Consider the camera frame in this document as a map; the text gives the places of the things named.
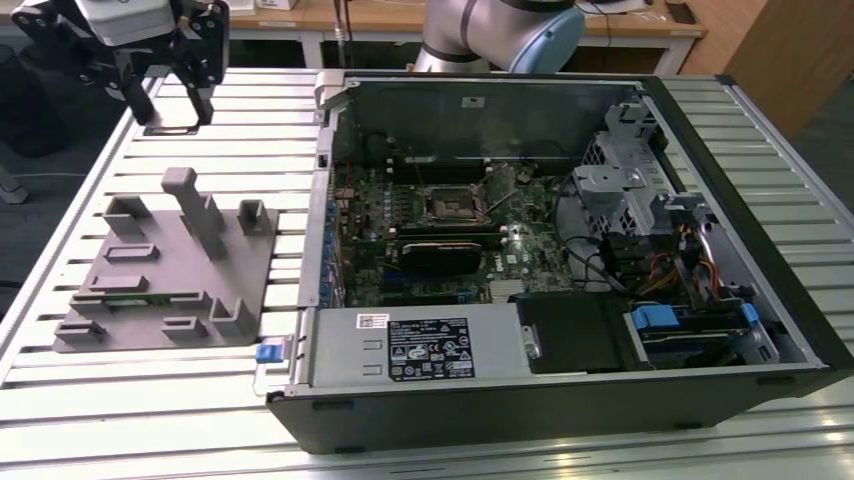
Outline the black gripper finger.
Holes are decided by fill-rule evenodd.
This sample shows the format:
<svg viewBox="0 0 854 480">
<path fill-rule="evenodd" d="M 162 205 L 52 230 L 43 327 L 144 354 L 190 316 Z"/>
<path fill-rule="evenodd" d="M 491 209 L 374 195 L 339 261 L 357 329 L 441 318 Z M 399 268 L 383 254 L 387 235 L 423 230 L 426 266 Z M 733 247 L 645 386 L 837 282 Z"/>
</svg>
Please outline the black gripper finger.
<svg viewBox="0 0 854 480">
<path fill-rule="evenodd" d="M 212 93 L 230 61 L 231 9 L 226 1 L 179 1 L 176 31 L 170 44 L 172 72 L 182 81 L 198 124 L 212 121 Z"/>
<path fill-rule="evenodd" d="M 146 70 L 135 65 L 134 52 L 102 43 L 72 1 L 24 1 L 11 20 L 70 78 L 122 100 L 139 125 L 154 119 L 155 107 L 142 85 Z"/>
</svg>

